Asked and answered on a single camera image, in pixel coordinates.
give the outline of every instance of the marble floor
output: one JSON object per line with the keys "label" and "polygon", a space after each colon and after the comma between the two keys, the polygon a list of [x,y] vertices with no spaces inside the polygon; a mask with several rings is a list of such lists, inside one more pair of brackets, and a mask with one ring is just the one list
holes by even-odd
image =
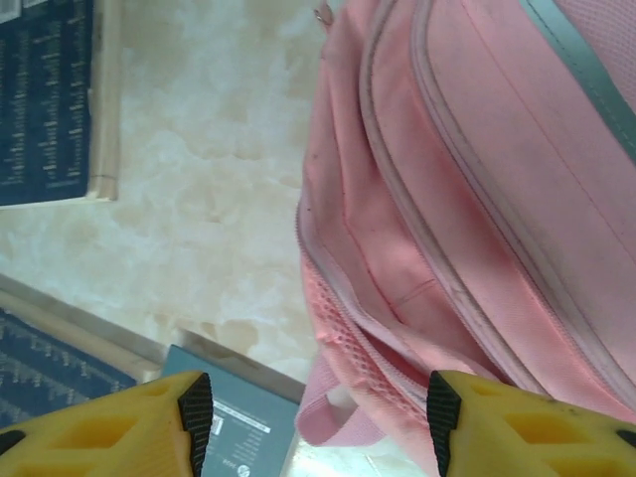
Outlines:
{"label": "marble floor", "polygon": [[[168,344],[184,328],[305,381],[294,208],[314,0],[125,0],[115,203],[0,212],[0,271]],[[293,476],[421,475],[390,442],[301,443]]]}

